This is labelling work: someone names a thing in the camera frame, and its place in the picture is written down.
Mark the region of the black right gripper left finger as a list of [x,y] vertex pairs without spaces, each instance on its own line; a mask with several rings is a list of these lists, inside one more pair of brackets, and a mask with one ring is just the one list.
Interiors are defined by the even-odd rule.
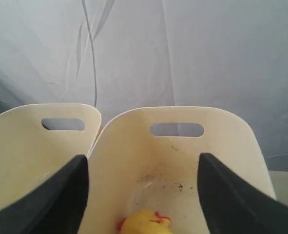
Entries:
[[77,155],[29,194],[0,210],[0,234],[76,234],[88,195],[88,160]]

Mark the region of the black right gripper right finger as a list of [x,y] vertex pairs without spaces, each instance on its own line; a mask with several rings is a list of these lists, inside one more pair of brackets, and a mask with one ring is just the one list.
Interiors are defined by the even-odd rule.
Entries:
[[211,234],[288,234],[288,206],[250,185],[212,154],[200,154],[197,190]]

